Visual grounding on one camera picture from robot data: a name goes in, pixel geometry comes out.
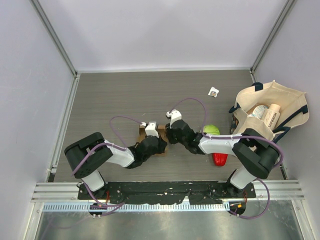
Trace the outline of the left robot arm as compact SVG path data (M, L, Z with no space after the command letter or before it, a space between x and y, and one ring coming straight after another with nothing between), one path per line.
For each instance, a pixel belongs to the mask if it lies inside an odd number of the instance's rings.
M140 142L127 148L120 147L104 139L100 132L95 132L69 146L64 155L72 169L72 175L82 180L78 186L81 200L102 199L107 191L107 182L98 171L104 163L119 165L126 169L141 166L150 157L163 154L167 142L161 136L147 135Z

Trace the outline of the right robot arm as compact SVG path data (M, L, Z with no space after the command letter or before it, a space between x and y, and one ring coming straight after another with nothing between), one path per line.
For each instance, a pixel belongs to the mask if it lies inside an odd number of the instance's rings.
M236 157L242 166L232 172L225 186L226 193L233 198L255 179L266 179L277 161L283 160L279 147L252 128L235 135L213 135L195 132L180 119L168 123L165 134L170 144L182 144L195 155L220 153Z

